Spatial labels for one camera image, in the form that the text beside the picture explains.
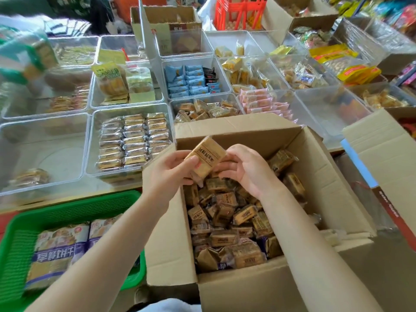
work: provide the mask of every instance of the green plastic basket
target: green plastic basket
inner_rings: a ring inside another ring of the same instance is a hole
[[[42,293],[24,293],[34,245],[40,232],[113,217],[126,211],[139,197],[138,191],[129,190],[16,215],[8,224],[0,244],[0,311],[24,311]],[[121,290],[137,286],[145,274],[146,260],[143,251],[140,254],[140,267],[132,268]]]

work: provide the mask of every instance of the yellow paper sign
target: yellow paper sign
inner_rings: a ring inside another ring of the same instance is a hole
[[[100,49],[98,52],[98,62],[114,62],[117,64],[126,64],[126,56],[121,50]]]

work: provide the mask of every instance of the hand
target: hand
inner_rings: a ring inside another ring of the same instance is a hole
[[[214,171],[221,171],[218,175],[221,178],[236,180],[258,200],[283,186],[261,155],[242,144],[229,147],[227,156]]]
[[[192,156],[184,160],[190,152],[190,150],[175,151],[153,163],[155,166],[150,177],[149,187],[143,193],[152,196],[152,199],[156,199],[157,203],[166,206],[166,210],[179,186],[193,184],[190,172],[198,164],[199,159],[197,156]]]

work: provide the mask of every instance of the left hand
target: left hand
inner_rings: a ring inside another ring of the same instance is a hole
[[[193,184],[190,172],[199,163],[199,159],[197,156],[192,156],[184,160],[190,152],[190,150],[175,151],[156,160],[153,163],[155,166],[150,177],[150,184],[143,194],[151,196],[167,210],[169,201],[179,187]]]

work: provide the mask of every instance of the left arm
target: left arm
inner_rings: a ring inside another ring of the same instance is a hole
[[[108,311],[153,228],[180,185],[190,185],[196,157],[176,151],[156,161],[149,190],[26,311]]]

